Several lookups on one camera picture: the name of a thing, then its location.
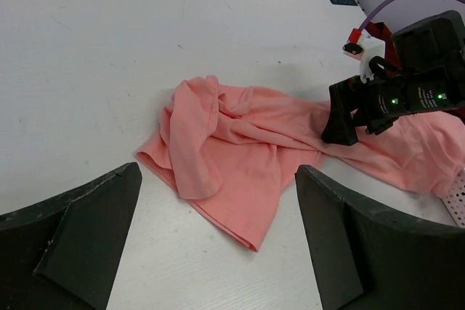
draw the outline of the pink cloth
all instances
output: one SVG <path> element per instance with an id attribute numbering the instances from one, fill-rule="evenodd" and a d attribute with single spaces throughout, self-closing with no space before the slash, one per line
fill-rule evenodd
<path id="1" fill-rule="evenodd" d="M 220 85 L 215 76 L 183 81 L 160 128 L 137 157 L 201 215 L 257 251 L 280 193 L 301 164 L 325 154 L 400 189 L 446 196 L 465 166 L 465 128 L 446 113 L 402 117 L 351 147 L 320 135 L 329 104 L 263 87 Z"/>

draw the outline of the label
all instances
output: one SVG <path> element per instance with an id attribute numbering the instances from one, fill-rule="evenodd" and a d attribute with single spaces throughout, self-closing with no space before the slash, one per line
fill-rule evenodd
<path id="1" fill-rule="evenodd" d="M 418 99 L 424 109 L 437 107 L 432 90 L 427 91 L 421 87 L 418 87 Z"/>
<path id="2" fill-rule="evenodd" d="M 380 94 L 378 95 L 378 103 L 379 103 L 379 107 L 381 108 L 381 111 L 384 114 L 387 114 L 389 111 L 387 110 L 386 103 L 384 103 L 384 97 L 381 96 Z"/>
<path id="3" fill-rule="evenodd" d="M 329 0 L 334 5 L 349 5 L 351 7 L 358 7 L 355 0 Z"/>

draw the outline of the table surface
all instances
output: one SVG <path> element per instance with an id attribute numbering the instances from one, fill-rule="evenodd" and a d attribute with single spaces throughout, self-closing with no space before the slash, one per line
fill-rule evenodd
<path id="1" fill-rule="evenodd" d="M 173 88 L 195 76 L 328 99 L 358 72 L 341 46 L 364 18 L 329 0 L 0 0 L 0 213 L 134 161 Z M 141 166 L 109 309 L 321 309 L 295 184 L 246 250 Z M 439 199 L 329 158 L 325 174 L 453 224 Z"/>

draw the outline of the perforated metal plate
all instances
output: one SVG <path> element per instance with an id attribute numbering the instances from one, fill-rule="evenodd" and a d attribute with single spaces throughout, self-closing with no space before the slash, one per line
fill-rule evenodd
<path id="1" fill-rule="evenodd" d="M 450 186 L 448 196 L 442 201 L 456 224 L 465 228 L 465 169 L 458 172 L 456 180 Z"/>

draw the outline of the pink towel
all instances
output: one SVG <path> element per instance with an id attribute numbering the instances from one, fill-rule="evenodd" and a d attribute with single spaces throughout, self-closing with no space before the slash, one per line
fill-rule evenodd
<path id="1" fill-rule="evenodd" d="M 201 215 L 257 251 L 280 193 L 301 164 L 324 154 L 400 189 L 446 196 L 465 166 L 465 127 L 446 113 L 402 117 L 351 147 L 320 135 L 329 104 L 263 87 L 220 85 L 215 76 L 183 81 L 160 128 L 137 157 Z"/>

